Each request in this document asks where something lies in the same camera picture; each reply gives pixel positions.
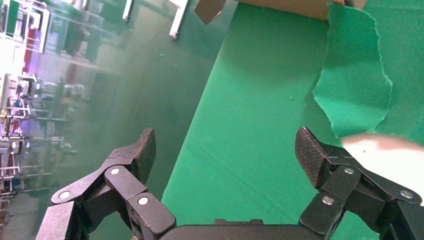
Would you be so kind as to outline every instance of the green cloth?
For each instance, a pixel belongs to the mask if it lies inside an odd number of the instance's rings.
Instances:
[[[313,91],[336,137],[372,131],[385,118],[392,82],[384,73],[375,20],[366,12],[330,5],[328,52]]]
[[[375,131],[424,145],[424,1],[368,0],[384,71],[393,82],[389,111]]]
[[[327,31],[325,21],[239,3],[162,198],[178,225],[298,223],[317,191],[296,160],[296,131],[338,143],[312,95]],[[333,239],[378,236],[347,213]]]
[[[369,0],[364,11],[334,8],[314,91],[334,134],[398,135],[424,145],[424,1]]]

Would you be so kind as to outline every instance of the cardboard box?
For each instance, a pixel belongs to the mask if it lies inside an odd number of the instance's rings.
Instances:
[[[218,17],[227,0],[198,0],[194,12],[204,24],[209,24]],[[362,9],[367,0],[236,0],[239,2],[277,9],[303,16],[327,20],[328,2]]]

